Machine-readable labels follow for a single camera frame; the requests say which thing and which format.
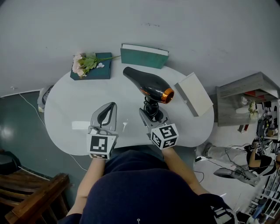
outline white box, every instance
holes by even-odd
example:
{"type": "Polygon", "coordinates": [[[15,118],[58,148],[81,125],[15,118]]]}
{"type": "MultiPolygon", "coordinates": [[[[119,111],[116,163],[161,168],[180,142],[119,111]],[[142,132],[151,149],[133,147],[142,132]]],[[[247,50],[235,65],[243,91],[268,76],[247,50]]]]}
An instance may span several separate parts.
{"type": "Polygon", "coordinates": [[[87,134],[87,152],[91,158],[110,159],[116,140],[114,135],[87,134]]]}
{"type": "Polygon", "coordinates": [[[175,124],[165,125],[151,130],[151,140],[160,149],[175,146],[179,138],[175,124]]]}
{"type": "Polygon", "coordinates": [[[194,117],[202,116],[213,106],[210,97],[194,72],[178,82],[175,88],[194,117]]]}

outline flower bouquet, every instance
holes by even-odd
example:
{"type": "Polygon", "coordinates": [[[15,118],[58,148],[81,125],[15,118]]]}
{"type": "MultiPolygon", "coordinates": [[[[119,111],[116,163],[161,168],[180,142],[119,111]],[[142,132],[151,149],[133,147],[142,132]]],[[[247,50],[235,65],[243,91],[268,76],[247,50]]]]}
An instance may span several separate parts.
{"type": "Polygon", "coordinates": [[[90,70],[103,68],[103,61],[111,60],[117,57],[120,56],[98,58],[98,56],[95,53],[79,53],[76,54],[74,57],[72,71],[78,74],[79,78],[82,79],[87,76],[86,74],[89,73],[90,70]]]}

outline shoe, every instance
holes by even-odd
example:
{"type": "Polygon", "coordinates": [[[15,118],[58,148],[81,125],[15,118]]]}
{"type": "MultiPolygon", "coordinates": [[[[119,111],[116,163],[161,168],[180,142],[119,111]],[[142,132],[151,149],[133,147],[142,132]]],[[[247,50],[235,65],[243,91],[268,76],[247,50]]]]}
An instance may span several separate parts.
{"type": "Polygon", "coordinates": [[[212,146],[214,146],[214,145],[211,142],[207,143],[202,152],[202,156],[206,157],[207,159],[212,159],[212,157],[208,156],[208,151],[212,146]]]}

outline white book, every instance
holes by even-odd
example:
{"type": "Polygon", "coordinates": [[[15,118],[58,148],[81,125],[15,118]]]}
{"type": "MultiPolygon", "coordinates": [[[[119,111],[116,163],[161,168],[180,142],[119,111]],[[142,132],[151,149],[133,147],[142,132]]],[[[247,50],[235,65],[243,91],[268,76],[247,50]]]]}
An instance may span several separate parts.
{"type": "Polygon", "coordinates": [[[161,55],[168,56],[168,51],[159,50],[159,49],[150,48],[150,47],[142,47],[142,46],[137,46],[137,45],[123,44],[122,48],[123,49],[136,50],[136,51],[145,51],[145,52],[150,52],[150,53],[155,53],[155,54],[161,54],[161,55]]]}
{"type": "Polygon", "coordinates": [[[178,82],[175,88],[194,117],[202,116],[213,106],[210,97],[194,72],[178,82]]]}

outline black hair dryer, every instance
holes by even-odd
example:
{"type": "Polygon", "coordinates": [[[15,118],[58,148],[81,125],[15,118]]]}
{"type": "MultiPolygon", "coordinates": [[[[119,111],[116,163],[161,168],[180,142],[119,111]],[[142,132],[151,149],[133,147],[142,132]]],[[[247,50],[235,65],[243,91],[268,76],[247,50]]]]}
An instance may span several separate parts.
{"type": "Polygon", "coordinates": [[[157,75],[141,72],[131,67],[126,67],[123,75],[129,78],[145,95],[143,109],[145,114],[151,120],[154,118],[154,121],[160,122],[163,114],[159,110],[158,103],[167,104],[174,96],[174,91],[169,84],[157,75]]]}

